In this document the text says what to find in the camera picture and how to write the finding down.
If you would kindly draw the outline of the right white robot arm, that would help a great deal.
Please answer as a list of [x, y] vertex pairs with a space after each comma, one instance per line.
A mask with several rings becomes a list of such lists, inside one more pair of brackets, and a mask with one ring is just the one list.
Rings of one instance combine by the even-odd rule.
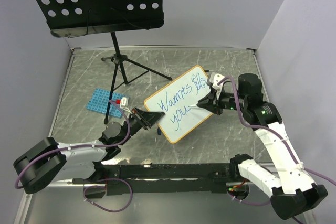
[[255, 184], [283, 220], [314, 209], [326, 198], [325, 186], [314, 181], [293, 149], [278, 109], [264, 100], [262, 81], [256, 74], [241, 74], [235, 82], [231, 76], [212, 72], [207, 85], [210, 92], [196, 106], [217, 115], [224, 109], [237, 111], [241, 124], [259, 137], [277, 171], [274, 175], [248, 154], [237, 154], [229, 164], [233, 180]]

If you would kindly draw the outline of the yellow framed whiteboard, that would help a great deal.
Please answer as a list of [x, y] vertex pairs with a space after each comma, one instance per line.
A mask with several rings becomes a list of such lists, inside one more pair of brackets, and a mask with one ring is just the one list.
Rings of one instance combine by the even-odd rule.
[[189, 108], [205, 97], [210, 88], [205, 70], [195, 65], [144, 100], [148, 111], [162, 111], [158, 124], [167, 140], [175, 144], [213, 114], [201, 108]]

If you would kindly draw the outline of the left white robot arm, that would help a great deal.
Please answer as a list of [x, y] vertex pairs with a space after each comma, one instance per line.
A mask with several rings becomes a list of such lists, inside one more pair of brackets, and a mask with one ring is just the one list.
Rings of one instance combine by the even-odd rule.
[[133, 108], [123, 123], [108, 123], [100, 138], [86, 143], [61, 143], [47, 137], [14, 161], [14, 186], [34, 194], [60, 180], [80, 178], [98, 183], [104, 176], [102, 162], [117, 156], [121, 145], [139, 130], [153, 127], [164, 115]]

